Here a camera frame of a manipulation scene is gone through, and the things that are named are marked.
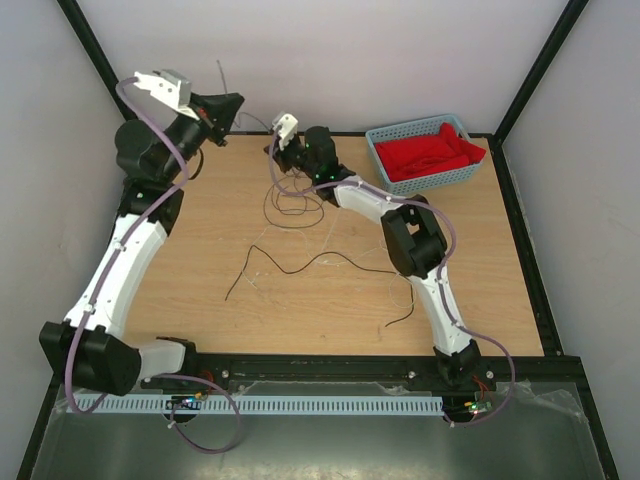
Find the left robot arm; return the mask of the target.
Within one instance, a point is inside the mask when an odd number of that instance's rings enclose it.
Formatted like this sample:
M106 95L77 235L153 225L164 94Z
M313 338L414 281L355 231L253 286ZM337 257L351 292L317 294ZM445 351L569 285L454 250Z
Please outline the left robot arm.
M239 93L191 94L192 113L180 113L161 133L142 118L115 134L116 162L125 173L112 236L86 290L59 323L47 322L39 342L67 395L77 388L123 396L140 381L165 375L177 387L200 373L196 346L157 337L143 346L123 340L129 309L151 260L177 221L184 192L180 165L205 141L225 143L244 98Z

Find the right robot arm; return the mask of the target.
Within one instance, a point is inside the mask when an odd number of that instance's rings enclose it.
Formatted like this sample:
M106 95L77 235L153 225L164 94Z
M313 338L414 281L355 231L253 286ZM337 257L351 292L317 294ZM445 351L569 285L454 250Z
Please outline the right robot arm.
M313 127L305 136L295 126L276 124L265 148L272 169L296 170L311 185L284 195L315 194L320 199L353 211L381 227L386 250L396 272L412 284L432 329L437 376L447 388L468 382L481 354L457 306L448 278L447 263L455 247L449 227L446 238L440 226L448 220L420 196L396 196L365 181L340 163L336 145L326 127Z

